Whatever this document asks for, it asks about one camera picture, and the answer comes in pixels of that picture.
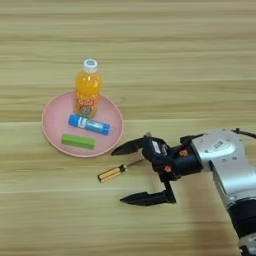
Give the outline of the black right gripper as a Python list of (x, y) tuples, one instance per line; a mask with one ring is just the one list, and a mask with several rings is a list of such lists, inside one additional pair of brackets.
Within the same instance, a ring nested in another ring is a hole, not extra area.
[[(152, 158), (152, 167), (158, 173), (160, 180), (164, 182), (165, 189), (152, 194), (148, 192), (131, 194), (122, 198), (121, 202), (137, 206), (175, 204), (176, 198), (169, 181), (177, 181), (182, 176), (195, 174), (203, 169), (199, 155), (192, 145), (192, 140), (198, 137), (200, 135), (181, 137), (180, 144), (174, 147), (170, 147), (164, 141), (161, 141), (159, 145), (161, 154)], [(145, 137), (128, 141), (117, 147), (111, 155), (127, 155), (138, 152), (144, 147), (145, 143)]]

